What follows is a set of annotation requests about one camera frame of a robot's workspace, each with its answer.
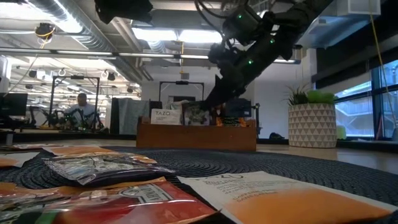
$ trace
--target snack bag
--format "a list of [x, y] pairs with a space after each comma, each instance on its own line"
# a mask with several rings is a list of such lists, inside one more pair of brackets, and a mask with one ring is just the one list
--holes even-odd
[[214, 212], [164, 178], [95, 189], [0, 183], [0, 223], [190, 223]]
[[26, 161], [33, 159], [37, 154], [38, 152], [0, 154], [0, 167], [22, 167]]
[[81, 185], [109, 185], [173, 173], [155, 165], [153, 159], [133, 153], [91, 152], [43, 160], [56, 173]]
[[178, 178], [236, 223], [352, 223], [377, 220], [398, 209], [263, 171]]
[[63, 147], [61, 144], [16, 144], [9, 146], [13, 149], [42, 149], [43, 147]]
[[56, 156], [81, 154], [89, 152], [112, 152], [112, 150], [104, 149], [99, 146], [62, 146], [62, 147], [43, 147], [47, 152], [51, 152]]

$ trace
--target red snack bag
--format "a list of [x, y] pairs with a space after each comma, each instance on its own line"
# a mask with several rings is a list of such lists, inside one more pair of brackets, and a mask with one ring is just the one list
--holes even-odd
[[1, 223], [190, 223], [214, 212], [164, 178], [96, 189], [0, 184]]

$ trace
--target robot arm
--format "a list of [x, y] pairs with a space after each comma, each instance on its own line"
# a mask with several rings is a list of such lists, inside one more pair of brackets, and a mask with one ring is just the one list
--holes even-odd
[[[255, 43], [247, 51], [234, 47], [227, 49], [223, 42], [212, 46], [209, 60], [217, 64], [222, 78], [216, 76], [215, 87], [202, 108], [222, 104], [243, 94], [246, 87], [279, 56], [290, 59], [300, 36], [331, 2], [333, 0], [305, 0], [294, 4], [287, 12], [266, 12], [263, 18], [247, 5], [237, 8], [223, 24], [223, 42], [236, 39], [242, 45]], [[272, 35], [274, 25], [280, 27]]]

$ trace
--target orange snack bag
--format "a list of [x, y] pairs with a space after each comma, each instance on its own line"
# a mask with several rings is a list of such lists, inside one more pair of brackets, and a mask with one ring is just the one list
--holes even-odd
[[377, 220], [398, 209], [263, 171], [178, 178], [236, 223], [351, 223]]

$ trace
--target green plant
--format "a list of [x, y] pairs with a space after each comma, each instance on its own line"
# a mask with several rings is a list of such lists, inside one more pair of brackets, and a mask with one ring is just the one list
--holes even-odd
[[289, 106], [293, 105], [301, 105], [305, 103], [327, 103], [327, 104], [335, 104], [335, 100], [337, 96], [332, 93], [322, 93], [319, 90], [310, 90], [305, 92], [303, 87], [298, 87], [294, 89], [289, 87]]
[[308, 97], [306, 92], [304, 91], [305, 86], [298, 87], [297, 89], [294, 89], [290, 86], [288, 86], [287, 88], [289, 88], [290, 90], [289, 99], [288, 99], [289, 106], [308, 103]]

